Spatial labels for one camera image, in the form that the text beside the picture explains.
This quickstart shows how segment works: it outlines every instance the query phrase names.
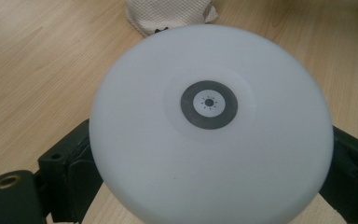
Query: wood grain surface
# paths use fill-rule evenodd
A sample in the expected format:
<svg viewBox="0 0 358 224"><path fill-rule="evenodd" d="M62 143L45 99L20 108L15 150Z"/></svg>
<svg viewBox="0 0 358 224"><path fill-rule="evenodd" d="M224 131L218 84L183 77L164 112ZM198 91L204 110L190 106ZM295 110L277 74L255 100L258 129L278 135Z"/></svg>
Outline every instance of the wood grain surface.
<svg viewBox="0 0 358 224"><path fill-rule="evenodd" d="M358 138L358 0L214 4L214 23L262 35L298 58L334 125ZM0 0L0 174L35 172L38 157L89 117L107 70L144 39L124 8L124 0ZM142 222L103 186L84 223ZM318 195L291 223L345 222Z"/></svg>

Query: white fabric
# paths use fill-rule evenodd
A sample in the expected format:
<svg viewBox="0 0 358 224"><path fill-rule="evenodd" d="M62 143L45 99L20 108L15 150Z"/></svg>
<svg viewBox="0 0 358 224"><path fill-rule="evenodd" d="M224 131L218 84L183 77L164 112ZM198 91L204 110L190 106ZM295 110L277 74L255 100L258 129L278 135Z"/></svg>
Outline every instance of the white fabric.
<svg viewBox="0 0 358 224"><path fill-rule="evenodd" d="M211 0L126 0L126 15L144 36L178 26L206 23L218 16Z"/></svg>

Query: black center ring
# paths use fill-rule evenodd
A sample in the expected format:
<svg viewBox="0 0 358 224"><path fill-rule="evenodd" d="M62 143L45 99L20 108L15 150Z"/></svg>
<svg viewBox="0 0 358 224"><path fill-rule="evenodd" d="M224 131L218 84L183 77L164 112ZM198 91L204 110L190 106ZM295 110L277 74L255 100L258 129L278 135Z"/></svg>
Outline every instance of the black center ring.
<svg viewBox="0 0 358 224"><path fill-rule="evenodd" d="M213 118L207 118L199 114L193 105L194 97L200 91L212 90L219 92L226 101L223 112ZM186 119L201 129L219 129L228 125L237 115L238 102L234 93L227 86L215 81L200 81L188 87L181 99L182 112Z"/></svg>

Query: center hole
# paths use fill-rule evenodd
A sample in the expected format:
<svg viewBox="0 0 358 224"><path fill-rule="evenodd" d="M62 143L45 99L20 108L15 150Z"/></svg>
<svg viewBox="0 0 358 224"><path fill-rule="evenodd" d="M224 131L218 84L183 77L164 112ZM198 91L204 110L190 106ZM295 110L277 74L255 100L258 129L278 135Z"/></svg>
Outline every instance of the center hole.
<svg viewBox="0 0 358 224"><path fill-rule="evenodd" d="M205 100L205 104L206 104L207 106L213 106L213 100L207 99L207 100Z"/></svg>

